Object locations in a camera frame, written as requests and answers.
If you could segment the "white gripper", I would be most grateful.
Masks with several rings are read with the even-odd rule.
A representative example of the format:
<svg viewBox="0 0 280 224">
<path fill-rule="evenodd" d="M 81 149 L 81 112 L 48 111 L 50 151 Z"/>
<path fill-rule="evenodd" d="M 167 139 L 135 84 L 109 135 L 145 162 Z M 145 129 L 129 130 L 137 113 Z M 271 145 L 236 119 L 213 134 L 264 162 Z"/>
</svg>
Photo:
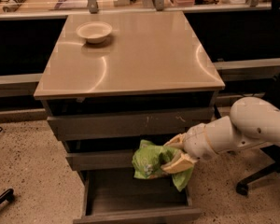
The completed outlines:
<svg viewBox="0 0 280 224">
<path fill-rule="evenodd" d="M 191 127 L 185 134 L 179 133 L 164 144 L 165 147 L 183 149 L 173 159 L 161 166 L 167 174 L 181 173 L 192 168 L 197 161 L 210 161 L 216 156 L 211 148 L 205 130 L 205 124 Z"/>
</svg>

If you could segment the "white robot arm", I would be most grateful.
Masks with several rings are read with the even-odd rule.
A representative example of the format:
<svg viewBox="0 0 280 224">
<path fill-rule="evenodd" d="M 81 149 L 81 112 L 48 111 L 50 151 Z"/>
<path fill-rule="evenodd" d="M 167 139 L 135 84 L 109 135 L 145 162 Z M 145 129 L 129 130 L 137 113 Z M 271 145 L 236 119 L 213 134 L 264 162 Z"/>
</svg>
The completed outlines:
<svg viewBox="0 0 280 224">
<path fill-rule="evenodd" d="M 280 109 L 260 98 L 245 97 L 232 105 L 228 116 L 193 126 L 168 141 L 166 147 L 179 151 L 161 168 L 176 174 L 197 161 L 209 161 L 223 152 L 265 143 L 280 145 Z"/>
</svg>

